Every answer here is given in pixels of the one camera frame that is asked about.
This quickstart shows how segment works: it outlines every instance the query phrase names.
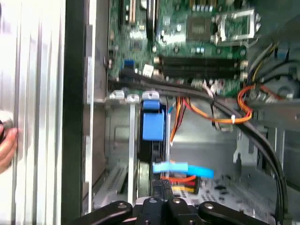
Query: orange cable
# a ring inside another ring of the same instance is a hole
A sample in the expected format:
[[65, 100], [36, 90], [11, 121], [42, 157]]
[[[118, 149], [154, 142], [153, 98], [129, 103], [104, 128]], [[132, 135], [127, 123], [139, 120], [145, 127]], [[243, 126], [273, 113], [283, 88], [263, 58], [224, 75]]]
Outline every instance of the orange cable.
[[186, 178], [175, 178], [175, 177], [160, 177], [162, 180], [169, 180], [170, 182], [188, 182], [196, 179], [196, 176], [190, 176]]

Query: metal bracket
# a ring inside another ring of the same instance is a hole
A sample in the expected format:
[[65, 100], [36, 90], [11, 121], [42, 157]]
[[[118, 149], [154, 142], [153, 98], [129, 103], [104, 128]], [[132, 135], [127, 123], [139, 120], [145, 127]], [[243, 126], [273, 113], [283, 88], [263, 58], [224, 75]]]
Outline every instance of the metal bracket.
[[154, 90], [148, 90], [143, 92], [142, 100], [159, 100], [159, 93]]
[[140, 103], [140, 97], [138, 95], [128, 95], [127, 102], [128, 103]]
[[[228, 37], [226, 35], [226, 21], [228, 19], [236, 19], [241, 17], [247, 17], [247, 34], [234, 35], [233, 37]], [[224, 43], [230, 43], [231, 45], [235, 45], [240, 44], [240, 42], [243, 40], [254, 38], [255, 33], [259, 29], [259, 21], [260, 17], [258, 14], [255, 13], [254, 9], [218, 14], [215, 18], [213, 18], [213, 22], [215, 22], [218, 25], [219, 31], [215, 36], [212, 36], [212, 42], [214, 42], [214, 44], [216, 45]]]
[[92, 95], [93, 93], [93, 60], [92, 57], [88, 57], [88, 62], [87, 62], [87, 84], [86, 84], [86, 103], [91, 104], [92, 102]]
[[85, 179], [84, 181], [91, 182], [90, 162], [92, 160], [90, 136], [85, 137]]
[[110, 95], [109, 95], [109, 99], [110, 100], [124, 100], [125, 98], [125, 93], [122, 90], [114, 90]]

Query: ram slot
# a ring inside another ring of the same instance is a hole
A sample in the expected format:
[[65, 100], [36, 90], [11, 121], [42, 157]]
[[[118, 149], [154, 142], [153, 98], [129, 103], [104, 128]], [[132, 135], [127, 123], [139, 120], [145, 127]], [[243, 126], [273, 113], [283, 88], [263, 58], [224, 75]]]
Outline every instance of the ram slot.
[[154, 62], [163, 66], [201, 66], [201, 67], [239, 67], [238, 60], [232, 59], [208, 59], [208, 58], [188, 58], [188, 57], [155, 57]]
[[235, 79], [240, 74], [238, 69], [211, 67], [164, 67], [161, 71], [165, 77], [169, 78]]

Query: blue connector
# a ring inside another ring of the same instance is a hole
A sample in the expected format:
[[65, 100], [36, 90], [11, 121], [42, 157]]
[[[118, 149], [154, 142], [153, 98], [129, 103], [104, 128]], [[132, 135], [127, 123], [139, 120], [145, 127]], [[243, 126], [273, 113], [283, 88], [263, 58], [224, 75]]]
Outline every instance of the blue connector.
[[197, 177], [214, 178], [213, 170], [200, 166], [188, 165], [187, 163], [162, 162], [159, 164], [153, 164], [153, 172], [177, 172], [184, 173], [187, 175], [194, 175]]

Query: wire bundle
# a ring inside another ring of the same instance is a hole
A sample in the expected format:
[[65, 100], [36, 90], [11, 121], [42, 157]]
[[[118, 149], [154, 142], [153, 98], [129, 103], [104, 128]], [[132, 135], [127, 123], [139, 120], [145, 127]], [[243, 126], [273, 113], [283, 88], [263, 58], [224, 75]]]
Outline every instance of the wire bundle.
[[183, 104], [183, 98], [182, 97], [177, 97], [176, 98], [175, 122], [174, 122], [173, 130], [172, 130], [172, 133], [171, 133], [171, 136], [170, 136], [170, 144], [171, 145], [173, 144], [173, 139], [175, 137], [175, 134], [176, 134], [177, 130], [181, 126], [185, 110], [186, 110], [186, 106]]
[[[238, 103], [240, 108], [246, 114], [245, 116], [241, 116], [238, 112], [224, 104], [224, 102], [219, 101], [216, 98], [211, 98], [207, 93], [201, 93], [198, 89], [195, 89], [193, 87], [157, 81], [144, 76], [140, 76], [130, 69], [123, 69], [120, 73], [120, 77], [122, 76], [133, 78], [136, 81], [145, 81], [143, 83], [122, 82], [123, 86], [140, 90], [155, 89], [162, 95], [177, 96], [180, 99], [183, 98], [182, 102], [187, 108], [192, 109], [194, 112], [197, 112], [198, 114], [211, 121], [236, 124], [240, 128], [240, 130], [249, 137], [249, 140], [252, 141], [255, 144], [255, 146], [261, 151], [261, 153], [266, 158], [274, 172], [277, 186], [278, 202], [278, 208], [276, 210], [276, 220], [283, 224], [285, 215], [288, 213], [288, 203], [286, 181], [281, 167], [281, 163], [278, 157], [276, 156], [273, 147], [267, 141], [267, 139], [248, 122], [252, 117], [252, 110], [248, 106], [246, 106], [243, 100], [243, 96], [245, 95], [245, 93], [251, 88], [253, 88], [253, 86], [246, 87], [241, 91], [241, 93], [239, 93]], [[208, 102], [209, 104], [212, 104], [224, 115], [231, 117], [231, 119], [215, 119], [210, 117], [209, 115], [192, 105], [190, 103], [191, 98], [202, 99]]]

